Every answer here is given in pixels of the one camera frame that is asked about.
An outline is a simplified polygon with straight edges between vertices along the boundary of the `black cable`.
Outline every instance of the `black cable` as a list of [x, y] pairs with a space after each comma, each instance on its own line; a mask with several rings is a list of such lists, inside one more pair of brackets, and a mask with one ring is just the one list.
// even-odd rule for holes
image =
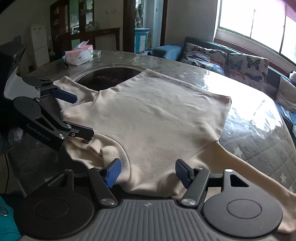
[[7, 181], [6, 181], [6, 188], [5, 188], [5, 192], [4, 192], [4, 194], [6, 194], [7, 187], [8, 187], [8, 181], [9, 181], [9, 166], [8, 166], [8, 161], [7, 161], [6, 154], [4, 156], [5, 156], [5, 161], [6, 161], [6, 165], [7, 165]]

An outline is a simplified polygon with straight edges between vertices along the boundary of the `window sill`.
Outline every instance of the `window sill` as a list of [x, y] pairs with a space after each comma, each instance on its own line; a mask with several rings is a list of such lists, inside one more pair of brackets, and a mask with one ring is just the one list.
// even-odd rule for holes
[[247, 50], [249, 50], [253, 53], [256, 53], [257, 55], [260, 55], [264, 58], [267, 58], [270, 60], [270, 62], [279, 66], [280, 68], [282, 68], [283, 70], [285, 70], [288, 73], [292, 72], [293, 70], [296, 70], [296, 67], [293, 64], [291, 64], [289, 61], [285, 60], [284, 58], [282, 58], [281, 56], [279, 56], [275, 52], [271, 51], [270, 49], [254, 42], [252, 40], [244, 38], [240, 35], [237, 35], [235, 33], [231, 33], [226, 30], [218, 28], [215, 37], [217, 39], [221, 39], [221, 40], [230, 42], [232, 44], [238, 45], [239, 47], [247, 49]]

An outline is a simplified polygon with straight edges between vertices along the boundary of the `sofa backrest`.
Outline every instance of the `sofa backrest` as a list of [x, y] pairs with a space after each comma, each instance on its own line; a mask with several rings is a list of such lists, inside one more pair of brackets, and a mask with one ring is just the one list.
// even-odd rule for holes
[[[195, 39], [195, 38], [191, 38], [191, 37], [185, 38], [184, 48], [185, 48], [186, 43], [192, 43], [192, 44], [198, 45], [203, 48], [218, 49], [218, 50], [224, 51], [227, 54], [241, 53], [237, 50], [234, 50], [232, 48], [229, 48], [229, 47], [221, 45], [221, 44], [208, 42], [208, 41], [204, 41], [204, 40], [199, 40], [199, 39]], [[266, 87], [266, 94], [268, 96], [270, 96], [272, 99], [275, 99], [275, 97], [276, 97], [276, 92], [279, 88], [279, 82], [280, 82], [281, 77], [289, 80], [285, 75], [281, 74], [280, 72], [278, 72], [274, 68], [268, 67], [268, 73], [267, 73], [267, 79], [266, 79], [266, 83], [268, 85]]]

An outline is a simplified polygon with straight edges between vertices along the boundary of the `blue cabinet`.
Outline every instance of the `blue cabinet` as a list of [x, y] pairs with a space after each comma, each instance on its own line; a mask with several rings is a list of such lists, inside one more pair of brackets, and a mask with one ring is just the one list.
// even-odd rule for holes
[[149, 28], [135, 28], [135, 53], [143, 52], [147, 49], [149, 31]]

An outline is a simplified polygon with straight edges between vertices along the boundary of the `beige sweatshirt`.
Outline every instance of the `beige sweatshirt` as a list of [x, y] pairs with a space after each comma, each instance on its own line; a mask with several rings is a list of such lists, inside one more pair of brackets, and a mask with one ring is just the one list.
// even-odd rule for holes
[[295, 195], [218, 143], [230, 97], [150, 70], [100, 92], [67, 77], [55, 84], [78, 95], [74, 106], [59, 101], [64, 120], [95, 131], [89, 144], [68, 138], [68, 153], [88, 168], [107, 166], [114, 158], [120, 158], [122, 172], [117, 184], [124, 191], [182, 197], [186, 190], [175, 174], [178, 158], [191, 167], [208, 168], [213, 173], [234, 169], [281, 202], [281, 231], [295, 229]]

